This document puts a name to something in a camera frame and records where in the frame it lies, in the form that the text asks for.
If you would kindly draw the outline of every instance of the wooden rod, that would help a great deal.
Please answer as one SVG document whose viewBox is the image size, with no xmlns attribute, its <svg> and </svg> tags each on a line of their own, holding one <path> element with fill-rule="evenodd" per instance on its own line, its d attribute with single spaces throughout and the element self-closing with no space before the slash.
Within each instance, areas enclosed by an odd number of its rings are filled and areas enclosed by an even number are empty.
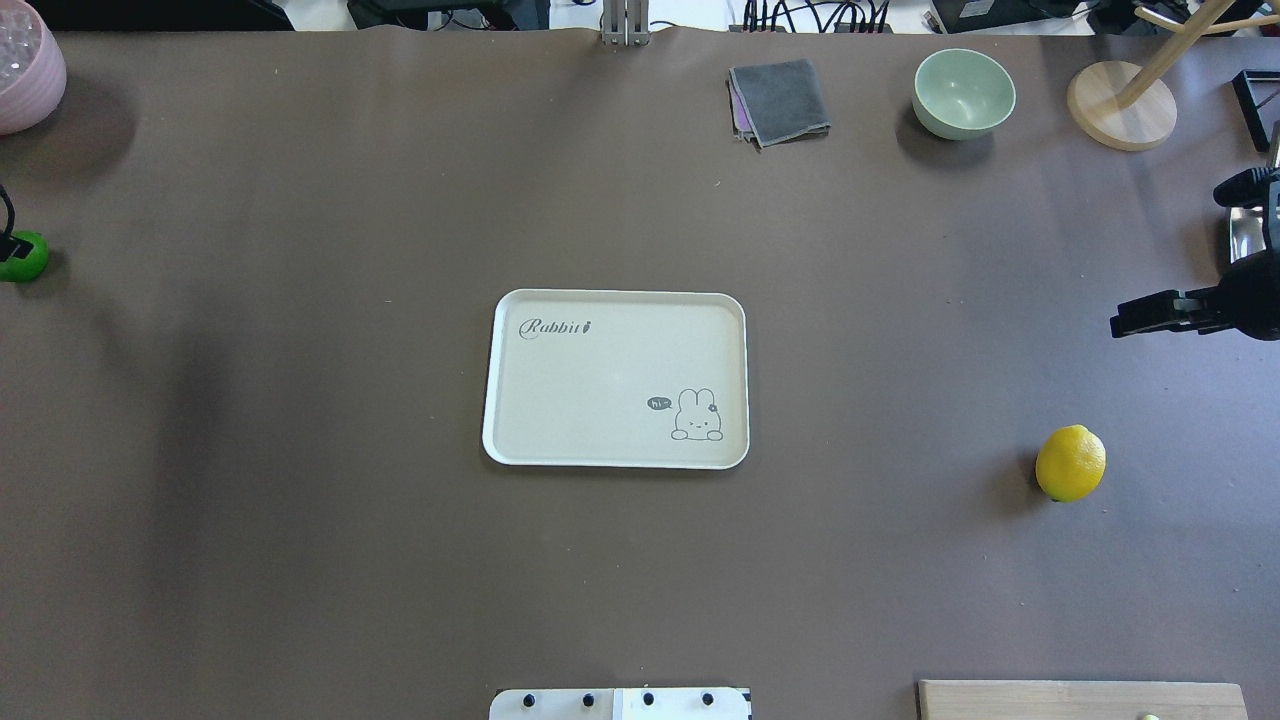
<svg viewBox="0 0 1280 720">
<path fill-rule="evenodd" d="M 1144 19 L 1144 20 L 1147 20 L 1148 23 L 1151 23 L 1153 26 L 1162 27 L 1162 28 L 1167 29 L 1169 32 L 1183 32 L 1183 23 L 1180 23 L 1178 20 L 1171 20 L 1171 19 L 1166 18 L 1165 15 L 1161 15 L 1160 13 L 1152 10 L 1151 8 L 1147 8 L 1146 5 L 1140 5 L 1140 6 L 1135 8 L 1134 12 L 1133 12 L 1133 14 L 1138 15 L 1140 19 Z M 1204 35 L 1213 35 L 1213 33 L 1217 33 L 1217 32 L 1235 32 L 1238 29 L 1244 29 L 1247 27 L 1262 27 L 1262 26 L 1270 26 L 1270 24 L 1275 24 L 1275 23 L 1280 23 L 1280 15 L 1263 15 L 1261 18 L 1245 18 L 1243 20 L 1235 20 L 1235 22 L 1230 22 L 1230 23 L 1217 23 L 1217 24 L 1208 26 L 1208 28 L 1204 29 Z"/>
<path fill-rule="evenodd" d="M 1213 24 L 1213 20 L 1222 17 L 1222 13 L 1225 13 L 1234 1 L 1235 0 L 1206 0 L 1206 3 L 1201 5 L 1199 10 L 1192 13 L 1190 19 L 1187 20 L 1185 26 L 1183 26 L 1183 31 L 1170 37 L 1169 41 L 1165 42 L 1165 45 L 1156 53 L 1156 56 L 1147 63 L 1147 67 L 1139 70 L 1138 74 L 1129 81 L 1129 85 L 1124 86 L 1124 90 L 1116 95 L 1116 104 L 1120 109 L 1123 110 L 1137 102 L 1138 99 L 1142 97 L 1142 94 L 1147 92 L 1147 88 L 1160 79 L 1160 76 L 1165 74 L 1165 72 L 1167 72 L 1169 68 L 1171 68 L 1172 64 L 1183 56 L 1183 53 L 1187 53 L 1187 50 L 1189 50 L 1190 46 L 1199 40 L 1199 36 L 1204 35 L 1208 26 Z"/>
</svg>

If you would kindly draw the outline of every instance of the folded towel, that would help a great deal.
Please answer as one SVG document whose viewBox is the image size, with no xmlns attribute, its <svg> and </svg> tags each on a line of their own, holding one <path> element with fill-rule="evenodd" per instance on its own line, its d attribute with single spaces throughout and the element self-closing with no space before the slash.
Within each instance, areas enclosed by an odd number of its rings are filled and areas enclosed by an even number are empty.
<svg viewBox="0 0 1280 720">
<path fill-rule="evenodd" d="M 831 128 L 818 72 L 809 60 L 730 68 L 728 86 L 737 136 L 760 147 Z"/>
</svg>

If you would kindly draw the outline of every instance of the round wooden base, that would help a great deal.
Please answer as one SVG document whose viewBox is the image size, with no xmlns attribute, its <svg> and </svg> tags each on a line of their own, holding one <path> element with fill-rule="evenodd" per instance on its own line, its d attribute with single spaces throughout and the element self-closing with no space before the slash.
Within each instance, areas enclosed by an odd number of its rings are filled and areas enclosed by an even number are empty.
<svg viewBox="0 0 1280 720">
<path fill-rule="evenodd" d="M 1107 147 L 1151 150 L 1174 132 L 1178 105 L 1156 81 L 1133 105 L 1120 108 L 1116 95 L 1142 70 L 1133 63 L 1108 60 L 1080 70 L 1066 88 L 1066 105 L 1080 128 Z"/>
</svg>

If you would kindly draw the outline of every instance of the lemon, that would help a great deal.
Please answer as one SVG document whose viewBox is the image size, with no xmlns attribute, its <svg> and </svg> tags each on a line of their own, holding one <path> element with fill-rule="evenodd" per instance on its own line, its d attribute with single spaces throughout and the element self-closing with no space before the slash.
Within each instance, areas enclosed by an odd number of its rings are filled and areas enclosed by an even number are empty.
<svg viewBox="0 0 1280 720">
<path fill-rule="evenodd" d="M 1060 502 L 1073 502 L 1093 492 L 1106 469 L 1107 448 L 1084 425 L 1053 430 L 1036 456 L 1036 482 Z"/>
</svg>

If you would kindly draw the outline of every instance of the white mount plate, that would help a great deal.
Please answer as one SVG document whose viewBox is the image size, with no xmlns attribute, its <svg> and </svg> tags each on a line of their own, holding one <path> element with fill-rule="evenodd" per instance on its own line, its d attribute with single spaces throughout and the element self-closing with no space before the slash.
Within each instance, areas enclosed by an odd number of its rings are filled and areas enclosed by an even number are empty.
<svg viewBox="0 0 1280 720">
<path fill-rule="evenodd" d="M 746 316 L 727 295 L 513 290 L 484 448 L 507 465 L 723 470 L 750 445 Z"/>
<path fill-rule="evenodd" d="M 750 720 L 748 688 L 503 691 L 489 720 Z"/>
</svg>

